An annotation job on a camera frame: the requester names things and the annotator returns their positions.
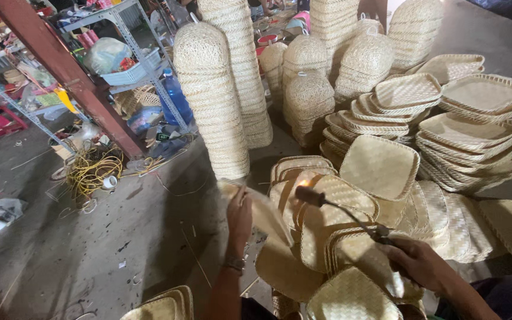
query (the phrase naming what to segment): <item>hand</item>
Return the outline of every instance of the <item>hand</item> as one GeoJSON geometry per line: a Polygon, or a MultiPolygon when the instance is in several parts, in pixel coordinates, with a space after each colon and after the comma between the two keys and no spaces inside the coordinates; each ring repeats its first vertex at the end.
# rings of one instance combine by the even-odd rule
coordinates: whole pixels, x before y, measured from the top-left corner
{"type": "Polygon", "coordinates": [[[379,245],[387,257],[400,265],[410,278],[428,290],[447,295],[465,281],[427,243],[392,237],[398,247],[379,245]]]}
{"type": "Polygon", "coordinates": [[[252,199],[243,185],[226,209],[228,219],[228,253],[242,258],[244,246],[252,234],[252,199]]]}

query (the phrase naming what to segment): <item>wristwatch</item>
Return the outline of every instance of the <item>wristwatch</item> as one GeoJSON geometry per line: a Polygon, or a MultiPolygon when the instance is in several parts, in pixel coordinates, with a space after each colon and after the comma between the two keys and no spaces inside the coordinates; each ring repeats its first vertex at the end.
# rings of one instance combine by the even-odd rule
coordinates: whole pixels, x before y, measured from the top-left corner
{"type": "Polygon", "coordinates": [[[244,259],[232,255],[226,255],[224,258],[223,266],[233,268],[234,270],[240,272],[242,275],[242,270],[244,269],[244,259]]]}

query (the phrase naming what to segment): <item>plastic bottle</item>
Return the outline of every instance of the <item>plastic bottle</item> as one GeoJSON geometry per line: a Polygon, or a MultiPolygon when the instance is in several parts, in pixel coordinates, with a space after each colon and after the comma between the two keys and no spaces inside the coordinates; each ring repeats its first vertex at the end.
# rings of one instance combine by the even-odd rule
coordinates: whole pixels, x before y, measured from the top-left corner
{"type": "MultiPolygon", "coordinates": [[[[165,79],[161,81],[163,87],[167,90],[167,93],[169,93],[171,101],[173,101],[173,104],[177,107],[177,110],[181,114],[181,117],[183,117],[183,120],[185,120],[185,123],[189,124],[191,119],[193,119],[193,112],[183,95],[183,91],[181,91],[181,84],[179,84],[177,79],[173,77],[173,71],[170,68],[163,69],[163,75],[165,76],[165,79]]],[[[169,122],[169,124],[179,125],[165,103],[162,103],[162,109],[163,114],[165,115],[165,120],[169,122]]]]}

